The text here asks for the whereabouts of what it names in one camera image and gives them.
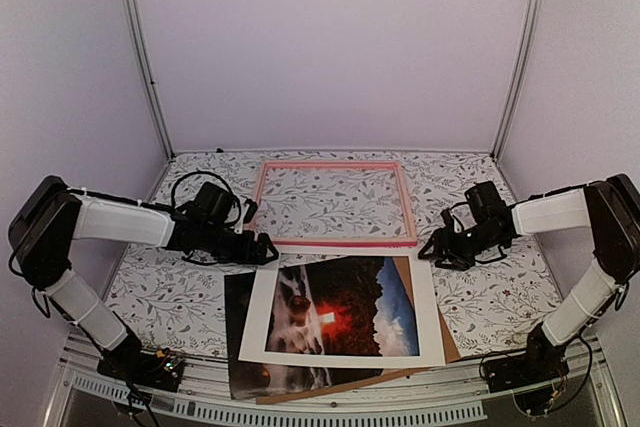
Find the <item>landscape photo print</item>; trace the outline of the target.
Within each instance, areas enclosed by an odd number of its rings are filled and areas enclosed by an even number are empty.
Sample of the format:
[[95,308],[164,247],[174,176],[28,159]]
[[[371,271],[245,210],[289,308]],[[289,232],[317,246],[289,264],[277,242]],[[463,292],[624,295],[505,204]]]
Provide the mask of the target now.
[[[266,351],[347,357],[420,353],[404,257],[350,256],[282,267]],[[380,368],[284,366],[242,361],[239,350],[253,273],[224,281],[230,396],[234,400],[308,393],[382,375]]]

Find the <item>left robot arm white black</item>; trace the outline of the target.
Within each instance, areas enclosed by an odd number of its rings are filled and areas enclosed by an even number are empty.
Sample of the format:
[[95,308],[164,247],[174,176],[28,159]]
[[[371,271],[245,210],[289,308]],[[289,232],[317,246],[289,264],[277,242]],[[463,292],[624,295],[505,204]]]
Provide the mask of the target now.
[[270,237],[247,229],[256,201],[235,195],[219,175],[206,173],[195,197],[183,204],[146,203],[72,188],[46,177],[8,228],[9,271],[31,287],[44,316],[64,315],[110,354],[111,366],[128,381],[148,373],[148,359],[135,333],[74,272],[69,253],[84,239],[141,244],[183,254],[196,253],[214,264],[267,265],[279,253]]

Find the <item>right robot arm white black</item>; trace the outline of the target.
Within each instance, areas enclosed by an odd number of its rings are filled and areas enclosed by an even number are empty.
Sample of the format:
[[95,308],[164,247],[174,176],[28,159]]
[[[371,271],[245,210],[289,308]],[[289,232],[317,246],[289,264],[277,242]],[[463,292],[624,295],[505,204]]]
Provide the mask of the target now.
[[462,229],[452,209],[442,211],[443,226],[419,251],[421,260],[438,268],[466,271],[479,255],[497,248],[499,257],[518,237],[547,231],[588,228],[593,259],[560,306],[528,335],[518,357],[517,374],[537,383],[552,371],[567,345],[609,308],[621,308],[631,279],[639,271],[639,193],[625,174],[570,186],[507,204],[495,184],[482,182],[464,194],[475,221]]

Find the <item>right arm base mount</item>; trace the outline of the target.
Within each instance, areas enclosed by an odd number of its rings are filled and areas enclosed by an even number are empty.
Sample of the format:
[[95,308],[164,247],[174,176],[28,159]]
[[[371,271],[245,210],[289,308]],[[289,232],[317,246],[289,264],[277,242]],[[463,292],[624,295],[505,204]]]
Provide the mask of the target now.
[[513,391],[545,383],[541,388],[513,395],[515,406],[521,413],[537,417],[547,415],[564,392],[569,367],[562,358],[543,365],[529,362],[525,354],[504,354],[494,360],[483,358],[479,365],[479,374],[491,393]]

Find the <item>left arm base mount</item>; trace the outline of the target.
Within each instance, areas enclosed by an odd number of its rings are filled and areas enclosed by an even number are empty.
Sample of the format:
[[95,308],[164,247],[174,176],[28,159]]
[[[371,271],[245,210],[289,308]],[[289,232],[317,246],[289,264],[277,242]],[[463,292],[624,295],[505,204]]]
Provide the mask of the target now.
[[177,392],[185,369],[184,359],[168,349],[156,353],[106,351],[98,363],[103,376],[136,386]]

